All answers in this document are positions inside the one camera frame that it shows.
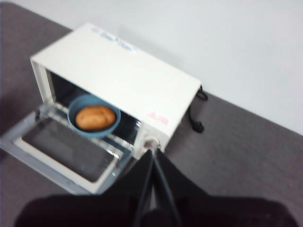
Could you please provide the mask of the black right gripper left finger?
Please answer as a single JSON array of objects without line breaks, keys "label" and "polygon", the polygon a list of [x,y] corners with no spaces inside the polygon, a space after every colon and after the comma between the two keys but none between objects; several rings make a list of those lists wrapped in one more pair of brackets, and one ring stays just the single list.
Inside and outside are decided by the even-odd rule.
[{"label": "black right gripper left finger", "polygon": [[101,195],[57,195],[29,202],[16,227],[148,227],[144,197],[153,167],[149,150]]}]

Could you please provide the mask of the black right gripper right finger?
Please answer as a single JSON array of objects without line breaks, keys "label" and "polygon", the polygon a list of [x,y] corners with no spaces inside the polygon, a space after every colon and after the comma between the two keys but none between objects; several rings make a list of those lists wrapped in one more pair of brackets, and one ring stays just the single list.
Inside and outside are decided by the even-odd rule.
[{"label": "black right gripper right finger", "polygon": [[292,227],[294,218],[277,201],[210,195],[161,152],[155,167],[177,223],[184,227]]}]

